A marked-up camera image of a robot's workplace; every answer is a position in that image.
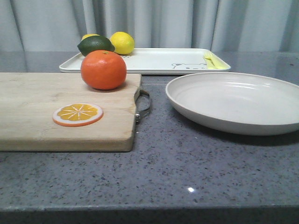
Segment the yellow lemon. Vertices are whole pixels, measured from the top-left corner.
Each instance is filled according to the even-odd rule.
[[[110,37],[111,43],[115,47],[115,53],[119,55],[127,55],[134,50],[135,41],[125,32],[116,32]]]
[[[99,36],[99,35],[98,34],[85,34],[81,40],[84,40],[85,38],[87,38],[89,36]]]

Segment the cartoon bear drawing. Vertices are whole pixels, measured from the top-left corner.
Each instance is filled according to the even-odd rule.
[[[206,63],[201,64],[185,64],[185,63],[173,63],[172,69],[206,69]]]

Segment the orange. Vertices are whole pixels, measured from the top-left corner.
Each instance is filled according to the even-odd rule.
[[[56,124],[68,127],[78,127],[92,124],[100,120],[103,110],[95,104],[76,103],[59,108],[53,113]]]
[[[125,82],[127,67],[120,55],[112,51],[96,50],[83,59],[81,76],[90,87],[112,90]]]

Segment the green lime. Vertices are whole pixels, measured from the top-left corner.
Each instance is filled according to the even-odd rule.
[[[108,38],[104,36],[94,35],[83,39],[78,44],[78,49],[84,56],[86,56],[90,52],[95,50],[114,51],[115,47]]]

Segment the tangerine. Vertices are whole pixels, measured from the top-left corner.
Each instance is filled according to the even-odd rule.
[[[127,67],[120,55],[112,51],[96,50],[83,59],[81,76],[90,87],[112,90],[125,82]]]

